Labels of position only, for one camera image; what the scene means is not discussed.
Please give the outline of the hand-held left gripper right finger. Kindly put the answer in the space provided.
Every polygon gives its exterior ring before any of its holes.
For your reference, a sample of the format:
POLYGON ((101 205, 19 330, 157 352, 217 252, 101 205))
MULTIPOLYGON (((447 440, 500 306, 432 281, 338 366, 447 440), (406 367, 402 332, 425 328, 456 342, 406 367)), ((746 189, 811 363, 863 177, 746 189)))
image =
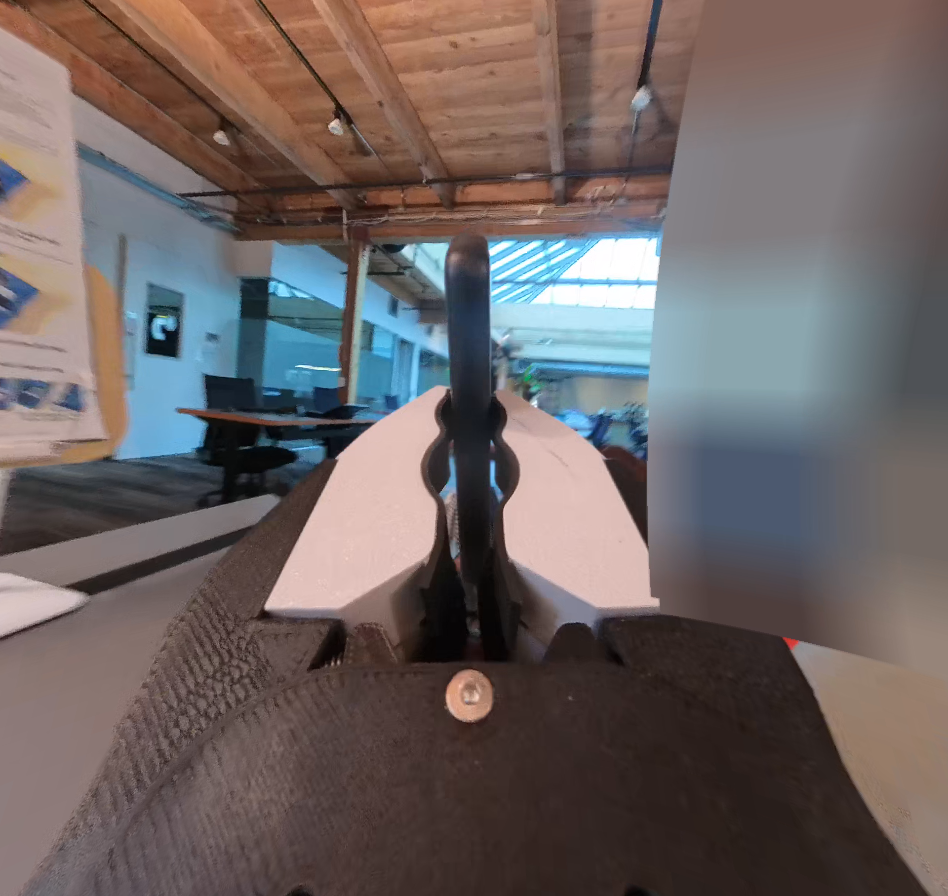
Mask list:
POLYGON ((601 452, 512 392, 495 414, 491 656, 537 660, 564 626, 657 617, 646 541, 601 452))

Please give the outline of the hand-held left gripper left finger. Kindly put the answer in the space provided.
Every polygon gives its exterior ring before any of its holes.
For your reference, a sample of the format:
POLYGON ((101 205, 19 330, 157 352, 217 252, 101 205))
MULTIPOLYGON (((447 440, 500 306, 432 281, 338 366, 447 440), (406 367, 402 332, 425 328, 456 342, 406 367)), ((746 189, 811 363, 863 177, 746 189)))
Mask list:
POLYGON ((375 422, 338 455, 265 605, 267 617, 381 627, 409 658, 421 638, 422 582, 437 505, 423 476, 442 436, 436 386, 375 422))

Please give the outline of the black usb hub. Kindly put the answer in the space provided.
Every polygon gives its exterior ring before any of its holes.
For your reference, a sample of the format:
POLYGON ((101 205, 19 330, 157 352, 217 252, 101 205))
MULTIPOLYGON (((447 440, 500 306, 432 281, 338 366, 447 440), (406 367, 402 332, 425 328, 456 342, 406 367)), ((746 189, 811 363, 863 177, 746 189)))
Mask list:
POLYGON ((445 258, 451 435, 459 553, 464 582, 477 593, 480 650, 496 658, 497 619, 491 567, 491 334, 487 241, 461 234, 445 258))

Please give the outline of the brown chair backrest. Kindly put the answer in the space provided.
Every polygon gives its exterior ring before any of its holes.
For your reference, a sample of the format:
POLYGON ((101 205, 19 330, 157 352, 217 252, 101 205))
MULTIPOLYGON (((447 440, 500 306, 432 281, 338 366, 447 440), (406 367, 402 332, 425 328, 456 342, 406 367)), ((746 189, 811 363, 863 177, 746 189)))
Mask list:
POLYGON ((600 453, 643 542, 648 546, 646 461, 618 446, 607 446, 600 453))

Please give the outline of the wooden desk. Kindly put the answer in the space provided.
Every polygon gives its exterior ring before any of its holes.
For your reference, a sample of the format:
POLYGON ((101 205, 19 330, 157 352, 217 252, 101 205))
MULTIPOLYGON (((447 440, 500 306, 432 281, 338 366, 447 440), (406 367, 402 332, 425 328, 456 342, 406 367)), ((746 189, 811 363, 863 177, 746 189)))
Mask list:
POLYGON ((297 461, 297 453, 281 444, 263 444, 263 435, 288 435, 292 441, 309 439, 324 448, 327 459, 335 459, 381 420, 373 416, 342 418, 208 408, 177 408, 176 413, 205 424, 196 456, 206 467, 221 471, 220 487, 198 498, 199 509, 261 497, 268 492, 268 476, 297 461))

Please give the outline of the black office chair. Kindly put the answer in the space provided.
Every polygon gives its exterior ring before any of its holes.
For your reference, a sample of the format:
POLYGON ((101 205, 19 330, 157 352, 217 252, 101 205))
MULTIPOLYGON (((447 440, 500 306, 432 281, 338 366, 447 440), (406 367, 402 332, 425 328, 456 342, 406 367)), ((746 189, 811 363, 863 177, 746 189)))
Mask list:
MULTIPOLYGON (((234 413, 257 410, 253 379, 207 374, 204 381, 208 410, 234 413)), ((220 488, 197 499, 197 508, 266 494, 268 473, 298 461, 298 455, 289 449, 262 444, 261 431, 259 426, 250 424, 228 424, 219 419, 206 421, 204 440, 196 456, 205 466, 219 467, 223 479, 220 488)))

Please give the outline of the white door with phone sign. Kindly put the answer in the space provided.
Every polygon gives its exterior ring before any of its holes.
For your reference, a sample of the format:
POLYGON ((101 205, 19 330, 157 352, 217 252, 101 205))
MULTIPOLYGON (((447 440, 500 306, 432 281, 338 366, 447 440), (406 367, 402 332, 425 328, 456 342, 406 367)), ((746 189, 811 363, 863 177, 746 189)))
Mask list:
POLYGON ((200 351, 206 321, 195 310, 206 286, 186 261, 127 238, 122 285, 128 422, 119 459, 190 452, 202 426, 181 409, 204 402, 200 351))

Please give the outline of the instruction sheet on stand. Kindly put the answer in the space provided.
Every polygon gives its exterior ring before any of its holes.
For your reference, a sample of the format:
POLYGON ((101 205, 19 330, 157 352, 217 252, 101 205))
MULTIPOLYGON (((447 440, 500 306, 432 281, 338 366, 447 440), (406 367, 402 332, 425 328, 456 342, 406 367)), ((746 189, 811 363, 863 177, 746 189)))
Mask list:
MULTIPOLYGON (((128 424, 124 367, 124 320, 119 297, 108 279, 95 267, 84 266, 88 295, 89 343, 103 438, 68 442, 62 451, 27 457, 19 467, 78 465, 110 455, 124 439, 128 424)), ((1 575, 1 637, 77 612, 90 594, 69 587, 33 581, 10 572, 1 575)))

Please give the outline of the printed instruction sheet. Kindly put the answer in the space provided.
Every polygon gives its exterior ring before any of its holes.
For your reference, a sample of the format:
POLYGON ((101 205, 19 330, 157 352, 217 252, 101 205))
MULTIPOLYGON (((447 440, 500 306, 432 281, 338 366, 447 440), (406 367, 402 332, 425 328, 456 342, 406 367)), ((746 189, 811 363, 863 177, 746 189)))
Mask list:
POLYGON ((1 37, 1 460, 102 439, 65 67, 1 37))

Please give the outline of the wooden support post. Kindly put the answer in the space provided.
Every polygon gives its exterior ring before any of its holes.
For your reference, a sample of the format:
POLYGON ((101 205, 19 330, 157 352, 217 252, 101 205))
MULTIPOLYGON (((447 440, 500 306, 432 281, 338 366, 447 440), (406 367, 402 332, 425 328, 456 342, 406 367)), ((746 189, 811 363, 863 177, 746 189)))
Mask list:
POLYGON ((369 231, 362 227, 354 228, 347 246, 345 300, 338 347, 338 393, 343 404, 357 402, 364 292, 370 258, 369 231))

